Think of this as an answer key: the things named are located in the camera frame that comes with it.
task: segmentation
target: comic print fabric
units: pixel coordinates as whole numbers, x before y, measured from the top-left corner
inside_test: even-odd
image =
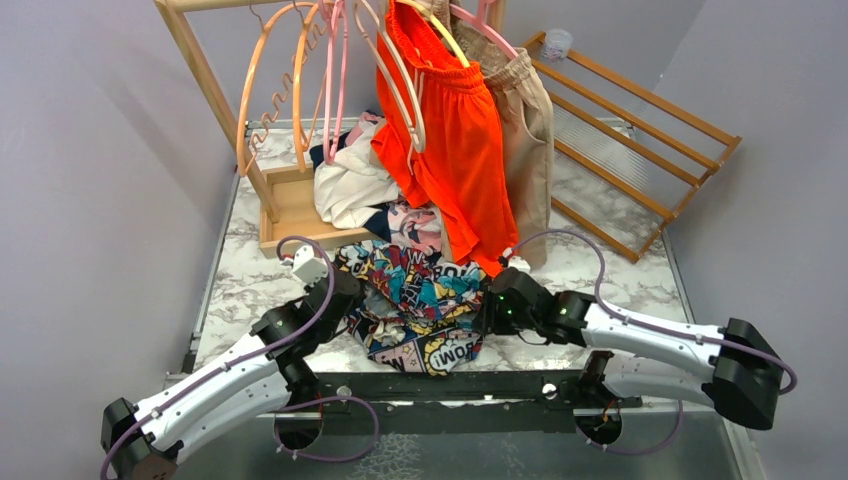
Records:
[[[341,247],[334,263],[371,287],[365,303],[345,317],[369,358],[430,375],[476,358],[482,341],[471,320],[486,279],[479,265],[437,264],[424,252],[380,241]]]

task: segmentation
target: white shirt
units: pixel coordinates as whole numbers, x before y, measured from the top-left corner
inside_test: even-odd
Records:
[[[400,197],[400,187],[374,155],[371,139],[385,122],[367,126],[353,144],[336,152],[332,165],[315,169],[315,209],[336,228],[358,228],[378,210],[371,205]]]

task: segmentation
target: clothes hanger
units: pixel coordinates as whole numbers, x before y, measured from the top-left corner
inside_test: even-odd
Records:
[[[459,62],[462,63],[462,66],[465,67],[465,68],[468,68],[469,66],[471,66],[471,64],[468,62],[468,58],[465,57],[465,53],[462,52],[462,49],[459,48],[459,44],[456,43],[456,39],[453,38],[453,35],[451,35],[451,33],[448,31],[448,29],[445,28],[445,26],[442,24],[442,22],[440,22],[439,19],[436,18],[435,15],[433,15],[432,11],[430,11],[427,7],[421,5],[420,3],[418,3],[414,0],[395,0],[395,3],[401,3],[403,5],[409,5],[410,7],[413,7],[414,9],[418,10],[418,13],[422,17],[424,17],[425,20],[430,22],[436,28],[436,30],[439,32],[439,34],[442,35],[442,38],[444,38],[445,41],[448,42],[448,46],[453,51],[453,54],[456,55],[456,58],[459,59]],[[385,16],[386,16],[386,11],[384,10],[383,11],[383,17],[385,17]]]
[[[310,13],[304,17],[303,13],[300,11],[300,7],[311,7]],[[323,34],[323,30],[321,30],[318,25],[313,24],[312,17],[317,11],[317,7],[314,3],[310,2],[297,2],[292,1],[291,4],[285,5],[280,10],[277,11],[267,23],[264,25],[261,24],[262,20],[255,12],[252,12],[257,16],[260,20],[261,25],[261,33],[259,35],[259,39],[256,41],[256,47],[253,50],[253,56],[250,60],[250,65],[247,69],[247,78],[244,82],[244,90],[242,91],[241,96],[241,105],[239,108],[239,117],[237,122],[237,138],[244,138],[245,132],[247,130],[247,115],[250,109],[250,99],[251,93],[253,92],[253,84],[256,76],[256,72],[259,69],[259,65],[262,60],[262,54],[265,51],[265,45],[267,43],[268,38],[271,35],[271,32],[274,29],[274,26],[277,24],[277,21],[282,18],[286,13],[291,10],[296,10],[298,15],[300,16],[301,22],[301,33],[300,38],[297,43],[297,53],[295,57],[292,59],[294,71],[293,75],[288,72],[284,73],[282,76],[282,86],[284,88],[284,93],[275,92],[271,97],[271,104],[274,107],[274,114],[270,115],[268,112],[262,114],[260,119],[260,125],[262,126],[262,132],[254,131],[250,135],[249,144],[252,147],[252,151],[246,151],[247,145],[246,142],[237,142],[236,143],[236,160],[238,162],[238,170],[241,176],[247,175],[248,169],[253,165],[256,161],[256,156],[261,144],[267,139],[269,135],[269,126],[271,123],[277,121],[280,116],[280,112],[282,109],[282,105],[288,100],[291,96],[292,98],[292,123],[293,123],[293,142],[295,145],[296,157],[298,167],[301,172],[306,171],[306,163],[304,161],[304,151],[308,149],[309,139],[312,137],[313,130],[315,128],[315,120],[318,116],[318,106],[321,103],[321,99],[324,95],[324,89],[322,88],[319,97],[318,103],[315,106],[315,112],[312,116],[312,127],[310,128],[309,135],[305,135],[303,132],[303,127],[300,121],[300,77],[303,64],[306,62],[306,57],[308,55],[308,51],[315,48],[318,43],[318,37]]]
[[[324,22],[329,25],[331,13],[330,10],[327,8],[327,5],[324,4],[324,2],[318,2],[318,11],[321,12],[321,18],[324,19]]]
[[[326,7],[324,7],[323,1],[319,2],[324,11],[326,11]],[[333,66],[334,66],[334,51],[336,44],[336,34],[338,33],[338,21],[341,20],[344,25],[344,37],[342,40],[342,64],[341,64],[341,73],[339,80],[339,100],[338,106],[336,108],[336,123],[333,128],[333,142],[331,145],[330,142],[330,110],[332,106],[332,92],[333,92]],[[327,68],[324,73],[325,85],[324,89],[327,92],[327,98],[324,102],[324,161],[327,165],[332,165],[333,160],[336,158],[336,151],[339,146],[339,136],[341,133],[342,126],[342,113],[344,109],[344,91],[345,91],[345,82],[347,78],[347,46],[348,46],[348,22],[347,22],[347,5],[345,4],[345,0],[336,0],[333,4],[333,10],[330,13],[329,18],[325,18],[327,22],[328,28],[330,30],[329,42],[327,45]]]
[[[389,74],[389,69],[386,66],[386,62],[380,56],[377,51],[377,46],[371,40],[371,37],[368,35],[368,32],[365,31],[365,27],[362,26],[362,22],[359,18],[359,7],[363,7],[371,18],[377,23],[377,35],[383,39],[383,43],[386,46],[386,49],[389,51],[389,56],[394,60],[395,65],[397,66],[398,71],[401,74],[401,83],[403,83],[403,87],[406,89],[407,96],[412,103],[412,115],[415,116],[415,122],[413,123],[412,118],[409,113],[409,109],[403,101],[403,97],[400,94],[400,90],[398,89],[397,84],[392,79],[392,76]],[[353,2],[353,17],[356,23],[356,27],[359,29],[359,33],[362,35],[362,38],[365,40],[365,43],[368,44],[368,47],[371,49],[371,53],[374,56],[374,59],[377,62],[377,68],[380,69],[380,73],[383,74],[383,78],[386,80],[386,83],[389,86],[389,90],[392,93],[392,97],[395,99],[395,103],[398,105],[398,110],[400,110],[400,114],[403,117],[403,122],[407,127],[407,131],[409,133],[409,138],[411,141],[411,145],[415,148],[416,152],[423,152],[424,148],[427,145],[427,132],[424,129],[424,119],[421,115],[421,105],[417,101],[418,95],[416,94],[416,88],[412,82],[412,78],[409,76],[409,72],[404,67],[403,57],[400,56],[400,52],[398,52],[397,47],[394,42],[389,38],[388,33],[386,32],[386,22],[382,19],[385,18],[385,13],[382,16],[378,16],[374,11],[374,8],[371,7],[371,4],[368,3],[367,0],[354,0]]]
[[[472,27],[485,35],[490,42],[495,44],[506,54],[507,57],[509,57],[510,60],[512,60],[518,56],[518,52],[515,51],[515,48],[513,48],[513,46],[510,45],[510,43],[497,32],[497,30],[486,23],[486,10],[488,10],[489,5],[495,3],[495,1],[496,0],[479,0],[477,2],[477,16],[472,15],[471,12],[463,10],[461,7],[454,4],[450,5],[450,10],[452,15],[470,23]]]

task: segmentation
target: colorful printed garment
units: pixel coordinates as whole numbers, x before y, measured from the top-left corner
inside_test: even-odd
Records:
[[[442,252],[442,224],[433,210],[412,208],[400,199],[374,205],[379,211],[363,227],[387,242],[421,250],[427,255]]]
[[[486,274],[475,263],[436,264],[424,252],[379,241],[336,251],[335,265],[372,287],[345,317],[372,360],[403,372],[446,375],[476,358],[482,345],[471,319]]]

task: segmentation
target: pink hanger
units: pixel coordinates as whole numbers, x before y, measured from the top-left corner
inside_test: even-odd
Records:
[[[319,0],[319,5],[323,6],[324,1]],[[339,147],[339,136],[341,133],[342,127],[342,113],[344,109],[344,91],[345,91],[345,82],[347,78],[347,44],[348,44],[348,31],[347,31],[347,6],[345,5],[345,0],[336,0],[333,4],[333,11],[330,14],[330,17],[327,19],[327,25],[329,26],[330,35],[329,35],[329,44],[327,46],[327,69],[325,70],[325,90],[327,91],[327,98],[324,103],[324,161],[327,165],[332,165],[333,160],[336,158],[336,150]],[[339,79],[339,99],[338,105],[336,107],[336,124],[333,129],[333,144],[330,145],[330,110],[333,103],[333,52],[335,51],[334,45],[336,43],[336,33],[338,32],[338,20],[341,18],[342,23],[344,24],[344,38],[342,40],[342,65],[341,65],[341,78]]]
[[[501,36],[501,34],[486,23],[486,11],[489,9],[489,5],[495,3],[495,1],[497,0],[479,0],[477,2],[477,16],[471,15],[471,12],[463,10],[453,4],[451,4],[451,13],[470,23],[475,29],[485,35],[490,42],[494,43],[499,49],[501,49],[501,51],[504,52],[510,59],[513,59],[518,56],[518,52],[515,51],[515,48],[513,48],[512,45],[510,45],[509,42]]]
[[[404,60],[401,57],[400,52],[398,52],[397,47],[391,38],[389,38],[389,34],[386,31],[386,8],[388,8],[387,3],[380,2],[378,5],[381,7],[381,12],[378,14],[374,11],[374,8],[371,7],[371,4],[368,3],[367,0],[354,0],[353,2],[353,18],[356,22],[356,28],[359,29],[359,33],[362,35],[363,40],[368,45],[368,48],[371,49],[371,54],[374,56],[374,60],[377,62],[377,68],[383,76],[383,79],[386,81],[389,87],[389,91],[392,94],[392,97],[397,103],[397,106],[400,110],[400,114],[403,117],[404,126],[409,132],[409,138],[415,148],[416,152],[423,152],[424,148],[427,146],[427,130],[424,128],[424,118],[421,114],[421,102],[417,101],[418,99],[418,88],[412,81],[412,78],[409,76],[409,71],[403,66]],[[371,36],[368,35],[368,31],[362,25],[362,21],[359,17],[359,7],[364,8],[368,15],[371,16],[371,19],[377,24],[377,36],[383,41],[386,49],[389,53],[389,60],[394,62],[397,66],[397,69],[400,71],[401,78],[399,83],[401,87],[406,90],[406,93],[410,99],[412,112],[410,115],[409,108],[407,108],[406,103],[403,100],[403,96],[400,93],[400,89],[398,84],[392,78],[389,73],[388,66],[386,65],[386,61],[377,51],[377,45],[374,41],[371,40]]]
[[[327,5],[324,4],[323,1],[318,2],[318,11],[321,12],[321,18],[324,19],[324,22],[327,25],[330,24],[330,11],[327,10]]]

